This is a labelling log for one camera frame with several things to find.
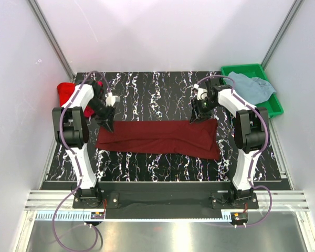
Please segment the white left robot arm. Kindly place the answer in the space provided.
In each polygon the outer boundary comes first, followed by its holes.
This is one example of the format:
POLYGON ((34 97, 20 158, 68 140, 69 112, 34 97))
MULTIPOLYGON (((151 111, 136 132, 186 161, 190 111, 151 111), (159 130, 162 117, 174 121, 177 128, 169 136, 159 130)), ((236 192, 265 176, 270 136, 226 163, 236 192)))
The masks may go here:
POLYGON ((59 106, 52 110, 55 140, 69 156, 77 176, 74 207, 97 208, 106 203, 88 155, 89 129, 85 113, 89 111, 97 124, 108 133, 114 131, 115 103, 119 97, 104 94, 102 82, 89 80, 75 84, 62 82, 57 87, 59 106))

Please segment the dark red t-shirt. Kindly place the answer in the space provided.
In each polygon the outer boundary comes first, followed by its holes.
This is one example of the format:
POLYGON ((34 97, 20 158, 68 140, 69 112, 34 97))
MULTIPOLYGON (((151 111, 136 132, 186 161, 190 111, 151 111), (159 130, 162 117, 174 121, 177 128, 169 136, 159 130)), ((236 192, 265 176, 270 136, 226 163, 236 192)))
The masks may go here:
POLYGON ((116 121, 114 132, 99 129, 96 148, 141 154, 181 154, 219 160, 217 120, 189 123, 178 121, 116 121))

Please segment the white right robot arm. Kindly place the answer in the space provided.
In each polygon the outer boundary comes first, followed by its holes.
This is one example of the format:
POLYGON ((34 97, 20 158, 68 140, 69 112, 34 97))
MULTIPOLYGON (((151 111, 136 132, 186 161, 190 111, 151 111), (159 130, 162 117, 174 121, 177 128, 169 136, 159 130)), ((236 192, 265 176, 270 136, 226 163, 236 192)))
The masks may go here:
POLYGON ((246 208, 256 203, 254 174, 261 153, 269 142, 268 112, 258 108, 237 94, 235 85, 214 85, 211 77, 203 78, 206 87, 196 83, 191 99, 190 122, 200 122, 209 118, 210 112, 224 107, 234 117, 234 141, 238 148, 236 172, 226 193, 213 193, 213 206, 223 208, 246 208))

